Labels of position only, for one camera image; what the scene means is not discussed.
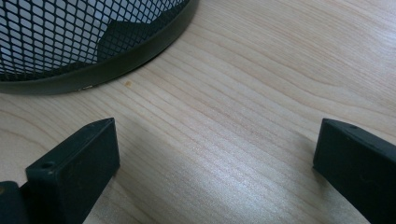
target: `wooden desk surface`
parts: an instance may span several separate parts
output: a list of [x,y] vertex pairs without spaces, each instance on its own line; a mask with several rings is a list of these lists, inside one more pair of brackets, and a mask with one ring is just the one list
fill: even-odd
[[392,0],[202,0],[127,76],[0,94],[0,180],[114,117],[121,168],[85,223],[364,223],[312,160],[323,118],[396,144],[395,58]]

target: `mesh trash can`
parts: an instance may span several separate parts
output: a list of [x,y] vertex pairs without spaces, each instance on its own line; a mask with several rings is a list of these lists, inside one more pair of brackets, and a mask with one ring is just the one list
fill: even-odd
[[169,46],[198,0],[0,1],[0,92],[77,91]]

